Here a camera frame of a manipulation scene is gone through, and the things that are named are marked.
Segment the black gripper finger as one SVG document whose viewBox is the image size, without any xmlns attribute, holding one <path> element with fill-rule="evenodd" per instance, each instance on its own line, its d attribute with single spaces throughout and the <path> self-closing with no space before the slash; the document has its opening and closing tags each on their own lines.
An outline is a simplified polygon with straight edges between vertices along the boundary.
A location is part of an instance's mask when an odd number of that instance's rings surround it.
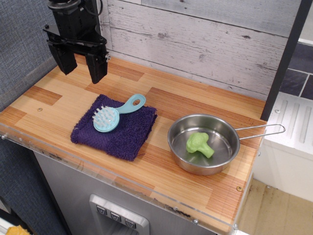
<svg viewBox="0 0 313 235">
<path fill-rule="evenodd" d="M 64 45 L 48 42 L 48 47 L 58 67 L 65 75 L 71 73 L 77 67 L 74 53 Z"/>
<path fill-rule="evenodd" d="M 108 63 L 106 58 L 102 56 L 88 54 L 86 56 L 86 63 L 92 79 L 92 83 L 98 83 L 108 72 Z"/>
</svg>

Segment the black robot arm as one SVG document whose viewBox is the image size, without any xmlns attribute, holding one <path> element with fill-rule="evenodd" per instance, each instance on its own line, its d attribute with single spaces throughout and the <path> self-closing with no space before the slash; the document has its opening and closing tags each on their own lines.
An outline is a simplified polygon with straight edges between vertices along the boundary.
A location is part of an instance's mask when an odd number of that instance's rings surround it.
<svg viewBox="0 0 313 235">
<path fill-rule="evenodd" d="M 108 73 L 107 40 L 101 35 L 99 16 L 101 0 L 49 0 L 55 25 L 45 25 L 47 44 L 58 67 L 64 74 L 76 67 L 75 55 L 85 57 L 94 84 Z"/>
</svg>

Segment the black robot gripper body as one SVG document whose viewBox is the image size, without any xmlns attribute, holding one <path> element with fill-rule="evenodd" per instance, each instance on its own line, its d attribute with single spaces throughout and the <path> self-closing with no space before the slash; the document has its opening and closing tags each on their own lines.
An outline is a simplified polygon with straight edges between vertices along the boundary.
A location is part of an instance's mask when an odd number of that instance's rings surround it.
<svg viewBox="0 0 313 235">
<path fill-rule="evenodd" d="M 107 40 L 96 32 L 93 4 L 49 4 L 56 24 L 45 25 L 48 41 L 64 45 L 75 54 L 102 56 L 108 61 Z"/>
</svg>

